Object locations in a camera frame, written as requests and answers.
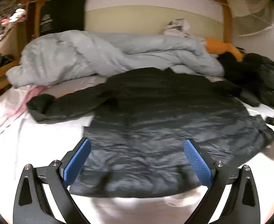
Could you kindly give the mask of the black puffer jacket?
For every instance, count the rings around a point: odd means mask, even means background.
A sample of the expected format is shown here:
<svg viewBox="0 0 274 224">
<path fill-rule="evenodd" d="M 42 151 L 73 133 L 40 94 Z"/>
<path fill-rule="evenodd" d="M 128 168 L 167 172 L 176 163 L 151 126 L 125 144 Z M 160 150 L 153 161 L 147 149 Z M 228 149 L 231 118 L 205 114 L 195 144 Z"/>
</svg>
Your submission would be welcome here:
<svg viewBox="0 0 274 224">
<path fill-rule="evenodd" d="M 199 186 L 183 145 L 193 139 L 214 160 L 238 167 L 274 140 L 228 81 L 143 68 L 56 98 L 41 94 L 27 108 L 54 123 L 93 114 L 84 136 L 92 151 L 70 187 L 85 197 L 155 198 Z"/>
</svg>

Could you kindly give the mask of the black clothes pile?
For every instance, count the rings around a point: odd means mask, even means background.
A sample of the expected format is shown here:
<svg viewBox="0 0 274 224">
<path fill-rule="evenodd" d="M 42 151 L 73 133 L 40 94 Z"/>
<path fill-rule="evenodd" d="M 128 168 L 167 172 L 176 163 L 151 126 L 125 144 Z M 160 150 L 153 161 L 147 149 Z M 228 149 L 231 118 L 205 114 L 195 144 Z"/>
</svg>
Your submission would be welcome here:
<svg viewBox="0 0 274 224">
<path fill-rule="evenodd" d="M 250 105 L 262 103 L 274 107 L 274 62 L 268 57 L 248 53 L 238 62 L 232 53 L 217 57 L 224 68 L 224 78 L 241 91 L 250 93 Z"/>
</svg>

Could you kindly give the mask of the grey bed sheet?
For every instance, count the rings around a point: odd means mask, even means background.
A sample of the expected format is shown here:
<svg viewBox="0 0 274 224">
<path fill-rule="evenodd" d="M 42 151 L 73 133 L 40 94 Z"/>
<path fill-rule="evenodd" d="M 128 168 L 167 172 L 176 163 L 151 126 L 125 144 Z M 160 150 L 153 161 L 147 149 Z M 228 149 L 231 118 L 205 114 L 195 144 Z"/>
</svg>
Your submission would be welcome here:
<svg viewBox="0 0 274 224">
<path fill-rule="evenodd" d="M 21 168 L 41 166 L 62 157 L 80 140 L 92 116 L 54 124 L 38 124 L 24 112 L 0 134 L 0 213 L 13 221 L 13 202 Z M 249 162 L 261 203 L 261 222 L 274 212 L 274 141 Z M 198 205 L 204 187 L 162 198 L 92 198 L 74 200 L 92 223 L 181 223 Z"/>
</svg>

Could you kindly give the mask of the pink striped cloth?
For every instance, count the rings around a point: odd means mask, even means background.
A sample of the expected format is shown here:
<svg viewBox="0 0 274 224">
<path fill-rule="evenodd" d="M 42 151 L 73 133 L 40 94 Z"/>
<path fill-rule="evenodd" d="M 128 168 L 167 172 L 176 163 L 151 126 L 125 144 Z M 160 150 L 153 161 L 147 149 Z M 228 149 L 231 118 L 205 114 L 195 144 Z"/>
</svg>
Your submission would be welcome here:
<svg viewBox="0 0 274 224">
<path fill-rule="evenodd" d="M 0 96 L 0 134 L 27 109 L 27 102 L 41 94 L 47 86 L 26 85 L 10 88 Z"/>
</svg>

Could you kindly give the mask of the light blue duvet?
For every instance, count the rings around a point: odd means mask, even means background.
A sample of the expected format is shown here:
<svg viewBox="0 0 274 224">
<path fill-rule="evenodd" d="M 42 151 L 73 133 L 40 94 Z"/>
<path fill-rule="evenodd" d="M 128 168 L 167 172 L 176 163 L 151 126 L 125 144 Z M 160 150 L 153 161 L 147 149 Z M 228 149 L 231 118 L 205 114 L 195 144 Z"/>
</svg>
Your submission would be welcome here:
<svg viewBox="0 0 274 224">
<path fill-rule="evenodd" d="M 109 77 L 148 67 L 208 76 L 224 74 L 222 65 L 195 38 L 70 30 L 31 41 L 22 51 L 20 64 L 6 76 L 19 88 L 50 86 L 94 74 Z"/>
</svg>

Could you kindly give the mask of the white crumpled cloth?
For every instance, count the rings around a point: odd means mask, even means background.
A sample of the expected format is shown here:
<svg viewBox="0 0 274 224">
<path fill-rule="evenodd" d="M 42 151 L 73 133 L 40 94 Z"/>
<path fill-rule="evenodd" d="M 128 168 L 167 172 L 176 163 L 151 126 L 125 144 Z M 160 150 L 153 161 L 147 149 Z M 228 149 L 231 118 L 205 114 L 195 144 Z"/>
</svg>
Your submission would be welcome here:
<svg viewBox="0 0 274 224">
<path fill-rule="evenodd" d="M 163 34 L 187 38 L 190 36 L 189 29 L 190 24 L 184 18 L 179 18 L 170 21 L 164 28 Z"/>
</svg>

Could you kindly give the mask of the black hanging garment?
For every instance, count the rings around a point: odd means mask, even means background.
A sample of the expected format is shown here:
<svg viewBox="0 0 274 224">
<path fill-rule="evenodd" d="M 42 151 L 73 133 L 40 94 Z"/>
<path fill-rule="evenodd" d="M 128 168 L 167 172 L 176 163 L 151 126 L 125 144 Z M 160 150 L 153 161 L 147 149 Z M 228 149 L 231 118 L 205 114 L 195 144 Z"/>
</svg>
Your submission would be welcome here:
<svg viewBox="0 0 274 224">
<path fill-rule="evenodd" d="M 49 0 L 40 10 L 40 36 L 84 30 L 86 0 Z"/>
</svg>

